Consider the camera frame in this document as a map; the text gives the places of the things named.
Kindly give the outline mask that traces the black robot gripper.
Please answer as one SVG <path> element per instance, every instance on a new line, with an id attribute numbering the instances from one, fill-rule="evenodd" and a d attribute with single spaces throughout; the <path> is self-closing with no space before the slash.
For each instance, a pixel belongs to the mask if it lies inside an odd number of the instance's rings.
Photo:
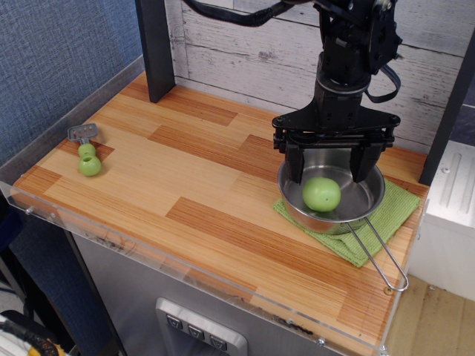
<path id="1" fill-rule="evenodd" d="M 315 89 L 306 107 L 272 120 L 273 145 L 281 153 L 285 151 L 289 179 L 301 184 L 304 148 L 350 148 L 353 182 L 364 181 L 381 152 L 393 145 L 393 132 L 400 118 L 363 107 L 361 91 L 333 92 L 320 86 Z"/>

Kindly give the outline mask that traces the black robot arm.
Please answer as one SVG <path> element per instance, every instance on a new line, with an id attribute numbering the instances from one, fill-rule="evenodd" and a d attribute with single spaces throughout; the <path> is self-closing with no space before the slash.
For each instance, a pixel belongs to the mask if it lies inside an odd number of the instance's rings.
<path id="1" fill-rule="evenodd" d="M 387 102 L 401 81 L 389 62 L 402 39 L 396 34 L 394 1 L 316 1 L 323 50 L 312 101 L 273 119 L 274 147 L 285 156 L 289 178 L 300 183 L 304 152 L 350 149 L 354 182 L 367 178 L 381 153 L 393 145 L 400 118 L 361 106 L 363 96 Z"/>

